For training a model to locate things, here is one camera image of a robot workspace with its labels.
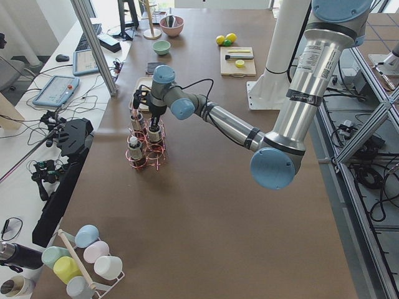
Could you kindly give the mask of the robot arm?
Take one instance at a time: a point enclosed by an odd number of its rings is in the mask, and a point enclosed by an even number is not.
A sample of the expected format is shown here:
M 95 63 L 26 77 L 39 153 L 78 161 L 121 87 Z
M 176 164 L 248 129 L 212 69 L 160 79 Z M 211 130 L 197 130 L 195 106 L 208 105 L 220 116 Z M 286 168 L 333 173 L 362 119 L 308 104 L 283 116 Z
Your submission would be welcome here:
M 155 69 L 149 95 L 154 116 L 167 108 L 179 120 L 192 114 L 215 126 L 240 146 L 254 151 L 251 172 L 268 189 L 282 189 L 297 174 L 305 154 L 304 138 L 322 103 L 343 50 L 363 42 L 370 1 L 312 1 L 305 27 L 307 40 L 272 131 L 263 133 L 204 95 L 186 93 L 175 83 L 175 71 Z

